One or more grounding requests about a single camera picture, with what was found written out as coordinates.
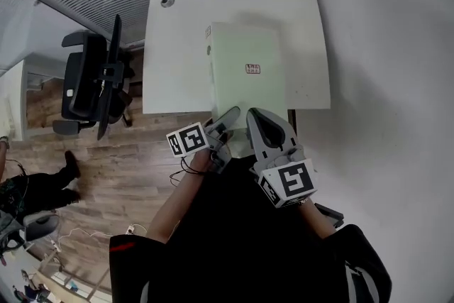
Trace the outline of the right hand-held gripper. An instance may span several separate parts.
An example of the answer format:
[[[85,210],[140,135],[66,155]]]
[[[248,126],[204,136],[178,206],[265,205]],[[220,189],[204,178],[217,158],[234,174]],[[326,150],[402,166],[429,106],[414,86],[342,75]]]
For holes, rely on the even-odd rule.
[[[317,191],[315,170],[291,124],[271,111],[250,108],[246,123],[257,184],[276,208],[305,202]]]

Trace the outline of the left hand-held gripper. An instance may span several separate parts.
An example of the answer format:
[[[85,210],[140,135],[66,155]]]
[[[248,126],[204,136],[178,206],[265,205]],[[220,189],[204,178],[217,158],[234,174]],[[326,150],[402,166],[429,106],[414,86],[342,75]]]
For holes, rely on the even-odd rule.
[[[240,117],[240,108],[234,106],[226,113],[206,123],[193,123],[166,135],[172,154],[175,158],[184,158],[209,150],[211,172],[221,174],[231,160],[231,152],[227,146],[230,130]]]

